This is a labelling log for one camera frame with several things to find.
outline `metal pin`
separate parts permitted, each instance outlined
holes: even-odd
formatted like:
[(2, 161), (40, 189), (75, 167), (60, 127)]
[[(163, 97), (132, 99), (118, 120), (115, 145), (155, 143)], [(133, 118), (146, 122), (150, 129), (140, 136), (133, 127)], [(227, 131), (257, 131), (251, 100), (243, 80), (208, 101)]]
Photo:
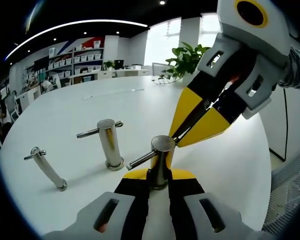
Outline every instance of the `metal pin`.
[(112, 119), (104, 119), (97, 123), (97, 128), (77, 134), (78, 139), (99, 134), (102, 149), (106, 158), (105, 165), (112, 171), (118, 171), (125, 165), (124, 159), (120, 156), (116, 128), (124, 125), (122, 121), (115, 123)]
[(54, 183), (56, 188), (63, 192), (67, 189), (67, 182), (55, 172), (55, 170), (48, 163), (47, 159), (44, 157), (46, 155), (45, 150), (40, 150), (39, 147), (35, 146), (32, 148), (30, 155), (26, 156), (24, 160), (33, 159), (43, 173)]
[(151, 159), (150, 182), (155, 190), (162, 190), (168, 184), (168, 173), (171, 168), (172, 158), (175, 152), (176, 142), (169, 136), (156, 136), (151, 140), (151, 151), (146, 155), (131, 162), (127, 169), (135, 167)]

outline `white table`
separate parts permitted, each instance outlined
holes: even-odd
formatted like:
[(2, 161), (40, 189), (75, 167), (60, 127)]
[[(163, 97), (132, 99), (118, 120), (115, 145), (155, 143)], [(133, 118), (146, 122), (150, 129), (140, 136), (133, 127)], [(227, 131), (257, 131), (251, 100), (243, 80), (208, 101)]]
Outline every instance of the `white table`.
[[(1, 149), (0, 167), (13, 199), (40, 235), (73, 224), (79, 210), (113, 192), (127, 169), (106, 168), (99, 136), (77, 139), (97, 122), (123, 121), (117, 129), (121, 156), (132, 162), (150, 150), (154, 136), (167, 135), (182, 91), (159, 86), (152, 76), (85, 82), (41, 95), (12, 126)], [(46, 158), (68, 188), (59, 192), (33, 160), (32, 147)], [(144, 163), (139, 168), (149, 167)], [(239, 119), (222, 135), (177, 148), (173, 168), (193, 172), (206, 192), (240, 211), (245, 224), (262, 228), (271, 189), (268, 142), (260, 116)], [(174, 239), (168, 189), (150, 194), (143, 239)]]

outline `stainless steel cylinder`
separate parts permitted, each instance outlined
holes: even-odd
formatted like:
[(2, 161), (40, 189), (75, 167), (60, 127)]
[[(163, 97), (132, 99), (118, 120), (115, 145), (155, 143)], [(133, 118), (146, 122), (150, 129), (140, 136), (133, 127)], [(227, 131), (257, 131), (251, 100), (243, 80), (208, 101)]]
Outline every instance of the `stainless steel cylinder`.
[(151, 149), (156, 155), (151, 159), (150, 182), (155, 190), (162, 190), (168, 185), (175, 147), (176, 142), (169, 136), (159, 135), (151, 140)]
[(105, 165), (112, 171), (118, 171), (125, 165), (124, 159), (120, 156), (115, 121), (104, 119), (97, 123), (99, 137), (106, 158)]
[(26, 156), (24, 160), (33, 159), (39, 168), (44, 172), (44, 174), (54, 183), (60, 191), (65, 191), (67, 189), (67, 182), (55, 172), (48, 161), (45, 158), (46, 152), (41, 151), (39, 147), (35, 146), (30, 152), (30, 156)]

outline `led light strip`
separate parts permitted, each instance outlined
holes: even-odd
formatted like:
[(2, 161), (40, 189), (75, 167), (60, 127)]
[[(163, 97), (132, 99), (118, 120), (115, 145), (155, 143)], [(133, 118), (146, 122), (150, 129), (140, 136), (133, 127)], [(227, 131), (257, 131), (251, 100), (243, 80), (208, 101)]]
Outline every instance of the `led light strip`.
[(91, 19), (91, 20), (81, 20), (81, 21), (68, 22), (68, 23), (65, 23), (65, 24), (61, 24), (61, 25), (58, 25), (58, 26), (51, 27), (51, 28), (49, 28), (47, 30), (44, 30), (42, 32), (37, 33), (36, 35), (33, 35), (32, 37), (30, 37), (27, 40), (25, 40), (23, 43), (19, 44), (15, 49), (13, 49), (5, 57), (4, 60), (7, 60), (15, 51), (17, 51), (23, 45), (25, 45), (26, 43), (30, 42), (32, 39), (35, 39), (36, 37), (38, 37), (38, 36), (40, 36), (42, 34), (45, 34), (47, 32), (50, 32), (50, 31), (58, 29), (58, 28), (62, 28), (62, 27), (70, 26), (70, 25), (75, 25), (75, 24), (85, 24), (85, 23), (119, 23), (119, 24), (131, 24), (131, 25), (136, 25), (136, 26), (140, 26), (140, 27), (144, 27), (144, 28), (148, 27), (148, 25), (137, 23), (137, 22), (133, 22), (133, 21), (111, 20), (111, 19)]

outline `desk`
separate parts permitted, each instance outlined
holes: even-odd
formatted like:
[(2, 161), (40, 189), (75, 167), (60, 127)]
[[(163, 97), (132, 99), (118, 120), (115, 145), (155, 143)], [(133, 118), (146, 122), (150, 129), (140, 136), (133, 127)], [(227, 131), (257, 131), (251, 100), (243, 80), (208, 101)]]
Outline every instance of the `desk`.
[[(76, 134), (96, 128), (102, 119), (123, 121), (117, 137), (126, 164), (147, 153), (154, 136), (168, 134), (182, 88), (178, 82), (155, 85), (152, 79), (103, 79), (48, 92), (12, 126), (0, 151), (0, 168), (16, 206), (40, 235), (73, 224), (79, 210), (113, 192), (128, 172), (125, 167), (117, 172), (106, 168), (99, 136), (77, 139)], [(34, 146), (46, 150), (46, 159), (67, 180), (66, 191), (59, 192), (34, 161), (23, 160)], [(194, 173), (206, 192), (261, 230), (270, 199), (271, 163), (259, 114), (249, 120), (239, 117), (219, 136), (176, 148), (172, 167)], [(167, 188), (150, 194), (143, 239), (173, 239), (169, 204)]]
[(84, 77), (88, 75), (102, 75), (108, 73), (109, 76), (108, 78), (112, 78), (112, 73), (123, 73), (125, 77), (131, 77), (131, 75), (144, 76), (148, 72), (149, 70), (147, 69), (118, 69), (118, 70), (111, 70), (111, 71), (93, 71), (93, 72), (85, 72), (85, 73), (71, 75), (69, 76), (69, 79), (72, 84), (74, 78)]

